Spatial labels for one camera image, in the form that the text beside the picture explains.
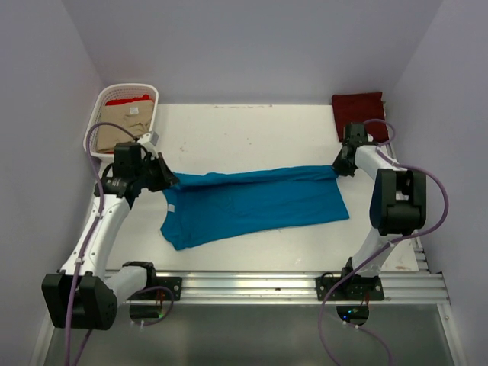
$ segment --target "fabric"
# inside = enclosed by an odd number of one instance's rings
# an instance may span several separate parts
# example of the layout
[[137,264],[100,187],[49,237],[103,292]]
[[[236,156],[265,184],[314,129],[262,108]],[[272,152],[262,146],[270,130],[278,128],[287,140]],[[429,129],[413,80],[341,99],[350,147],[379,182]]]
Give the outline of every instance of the fabric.
[[330,165],[176,174],[163,236],[176,250],[261,230],[349,218]]
[[[153,118],[153,101],[133,101],[120,105],[104,105],[99,122],[112,122],[129,130],[135,136],[149,132]],[[118,143],[128,143],[132,138],[125,132],[111,126],[98,128],[97,151],[109,153]]]
[[105,103],[105,105],[119,105],[125,103],[132,103],[133,101],[151,101],[151,97],[149,94],[145,94],[142,97],[135,97],[135,98],[127,98],[127,99],[112,99]]
[[[384,120],[381,91],[375,93],[333,95],[332,109],[334,110],[335,128],[339,141],[344,139],[344,126],[351,122],[365,122],[373,118]],[[373,122],[366,126],[366,131],[372,135],[374,141],[383,143],[388,140],[387,127],[380,122]]]

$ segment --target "metal frame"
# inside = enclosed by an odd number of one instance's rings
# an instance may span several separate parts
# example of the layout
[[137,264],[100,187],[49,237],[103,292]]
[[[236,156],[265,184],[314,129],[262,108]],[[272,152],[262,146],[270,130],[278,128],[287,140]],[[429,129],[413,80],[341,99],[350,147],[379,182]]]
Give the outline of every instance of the metal frame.
[[[315,278],[322,272],[159,272],[160,277],[183,279],[181,300],[188,304],[283,304],[318,305]],[[441,274],[383,273],[388,304],[449,304]],[[130,301],[144,304],[146,301]],[[328,301],[326,305],[357,304],[357,301]]]

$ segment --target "cable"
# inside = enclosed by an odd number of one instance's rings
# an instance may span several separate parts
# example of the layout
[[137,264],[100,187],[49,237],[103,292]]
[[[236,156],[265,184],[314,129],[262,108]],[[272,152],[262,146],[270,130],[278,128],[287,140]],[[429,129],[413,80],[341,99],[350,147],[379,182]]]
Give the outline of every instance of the cable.
[[[101,179],[98,176],[98,170],[97,170],[97,167],[95,165],[95,159],[93,158],[92,152],[90,150],[90,142],[92,141],[92,135],[95,132],[95,130],[97,128],[99,128],[100,126],[116,127],[119,130],[122,130],[123,132],[125,132],[127,135],[129,135],[133,139],[136,139],[136,137],[131,132],[129,132],[125,128],[119,126],[118,124],[113,124],[111,122],[99,122],[97,124],[94,124],[93,126],[90,127],[90,129],[88,130],[88,132],[86,134],[85,149],[86,149],[86,153],[88,155],[88,160],[90,162],[91,171],[93,172],[93,175],[95,176],[95,180],[97,182],[98,193],[100,194],[100,204],[98,206],[97,216],[93,220],[93,223],[91,224],[90,229],[88,230],[88,233],[86,234],[86,237],[83,240],[82,247],[79,250],[78,260],[77,260],[76,265],[75,265],[75,272],[73,274],[73,279],[71,281],[71,288],[69,290],[68,309],[66,311],[66,321],[65,321],[65,341],[64,341],[65,352],[66,352],[65,358],[64,358],[64,365],[65,366],[69,366],[69,361],[70,361],[69,356],[70,356],[70,349],[71,349],[71,320],[72,320],[72,313],[73,313],[73,303],[75,301],[76,286],[78,284],[79,270],[80,270],[82,262],[83,262],[83,256],[85,255],[86,247],[88,246],[88,243],[90,242],[90,239],[92,238],[93,232],[95,231],[95,228],[97,227],[98,222],[100,221],[101,215],[102,215],[103,210],[104,210],[104,189],[103,189],[103,186],[101,183]],[[88,337],[90,336],[91,333],[92,333],[91,331],[87,332],[85,339],[83,340],[83,343],[80,346],[79,356],[76,357],[76,360],[75,360],[76,363],[78,362],[79,357],[81,357],[81,353],[83,352],[83,348],[85,347],[86,342],[88,341]]]
[[382,143],[378,143],[378,147],[382,147],[382,146],[385,146],[387,145],[388,143],[391,143],[393,140],[395,140],[395,137],[397,136],[397,132],[395,131],[395,127],[393,127],[391,124],[389,124],[388,122],[386,122],[385,120],[380,120],[378,118],[372,118],[370,120],[366,120],[363,124],[372,124],[374,122],[378,122],[378,123],[381,123],[381,124],[386,124],[390,130],[391,130],[391,137],[382,142]]
[[143,322],[143,321],[141,321],[140,323],[137,323],[137,322],[133,321],[134,323],[136,323],[139,326],[154,326],[155,324],[158,324],[158,323],[162,322],[164,319],[166,319],[168,317],[169,313],[171,312],[171,310],[173,308],[173,305],[175,303],[175,295],[167,287],[164,287],[164,286],[154,286],[154,287],[150,287],[150,288],[145,288],[145,289],[143,289],[141,291],[137,291],[136,294],[145,294],[146,292],[151,292],[151,291],[155,291],[155,290],[163,290],[167,294],[169,294],[169,297],[171,298],[171,303],[169,304],[169,308],[168,308],[168,310],[166,310],[166,313],[165,313],[164,316],[162,316],[162,317],[160,317],[160,318],[158,318],[156,320],[153,320],[153,321],[150,321],[150,322]]
[[[382,145],[384,145],[384,144],[392,141],[394,137],[395,137],[395,135],[394,135],[394,132],[393,132],[393,137],[391,139],[389,139],[387,142],[383,143]],[[378,257],[381,253],[383,253],[385,250],[387,250],[388,248],[390,248],[394,244],[397,244],[398,242],[401,242],[401,241],[407,240],[407,239],[415,239],[415,238],[418,238],[420,236],[424,236],[424,235],[427,235],[427,234],[430,234],[430,233],[436,231],[445,222],[445,219],[446,219],[446,217],[448,215],[448,212],[449,212],[449,197],[448,197],[448,193],[447,193],[447,191],[445,189],[445,186],[442,184],[442,182],[435,175],[433,175],[431,172],[426,171],[425,169],[418,168],[418,167],[411,166],[411,165],[399,164],[398,162],[393,161],[390,157],[386,156],[384,153],[382,153],[380,151],[379,148],[382,145],[378,145],[377,146],[377,150],[376,150],[377,153],[378,153],[378,155],[382,159],[384,159],[385,161],[389,162],[392,166],[396,166],[398,168],[403,168],[403,169],[416,170],[418,172],[424,173],[425,175],[429,176],[437,184],[437,186],[439,187],[439,189],[440,189],[440,191],[442,193],[442,198],[444,199],[444,210],[442,212],[441,218],[439,219],[439,221],[434,226],[432,226],[429,229],[424,230],[422,232],[414,233],[414,234],[411,234],[411,235],[408,235],[408,236],[402,236],[402,237],[399,237],[399,238],[395,238],[395,239],[391,240],[390,242],[387,242],[382,248],[378,249],[369,258],[367,258],[364,262],[362,262],[355,270],[353,270],[351,273],[349,273],[344,278],[342,278],[341,280],[339,280],[336,284],[334,284],[334,286],[332,286],[330,288],[330,290],[327,292],[327,294],[323,298],[322,305],[320,306],[319,323],[318,323],[319,337],[320,337],[320,341],[322,343],[322,346],[324,347],[324,349],[326,350],[327,354],[329,355],[329,357],[332,359],[332,361],[336,365],[340,365],[339,360],[334,356],[334,354],[332,353],[332,351],[329,349],[329,346],[326,343],[326,339],[325,339],[325,337],[323,335],[323,331],[322,331],[322,319],[323,319],[323,314],[324,314],[324,310],[325,310],[325,305],[326,305],[327,300],[332,296],[332,293],[338,287],[340,287],[342,284],[344,284],[349,278],[351,278],[356,273],[358,273],[367,263],[369,263],[370,261],[372,261],[373,259],[375,259],[376,257]],[[368,335],[374,337],[377,341],[379,341],[379,343],[382,344],[382,346],[385,348],[385,350],[387,351],[387,354],[388,354],[388,365],[389,366],[392,366],[394,364],[394,362],[393,362],[393,354],[392,354],[390,348],[388,347],[388,345],[386,344],[386,342],[382,338],[380,338],[378,335],[374,334],[371,330],[362,329],[362,328],[359,328],[359,329],[362,332],[365,332]]]

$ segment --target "beige cloth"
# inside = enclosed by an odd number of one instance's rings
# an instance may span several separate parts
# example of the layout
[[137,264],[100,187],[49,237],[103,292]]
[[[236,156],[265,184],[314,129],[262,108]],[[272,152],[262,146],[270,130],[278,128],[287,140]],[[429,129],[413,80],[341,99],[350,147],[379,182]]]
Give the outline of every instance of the beige cloth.
[[[101,108],[99,122],[118,124],[131,132],[134,136],[142,136],[149,132],[153,118],[153,101],[133,101],[119,105],[104,105]],[[132,138],[125,132],[112,126],[98,128],[97,151],[109,153],[114,151],[118,143],[128,143]]]

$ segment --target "red cloth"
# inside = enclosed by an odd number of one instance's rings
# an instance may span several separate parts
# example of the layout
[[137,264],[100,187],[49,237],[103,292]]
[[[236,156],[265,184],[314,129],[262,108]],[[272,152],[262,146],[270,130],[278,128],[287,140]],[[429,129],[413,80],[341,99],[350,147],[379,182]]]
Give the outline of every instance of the red cloth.
[[145,94],[142,97],[136,98],[128,98],[128,99],[114,99],[113,101],[108,101],[105,105],[119,105],[119,104],[126,104],[132,103],[133,101],[151,101],[151,97],[149,94]]
[[[365,122],[373,118],[384,120],[381,91],[364,94],[348,94],[332,96],[335,128],[339,141],[344,139],[344,126],[351,122]],[[387,127],[381,122],[373,122],[366,126],[366,131],[372,135],[374,141],[383,143],[388,140]]]

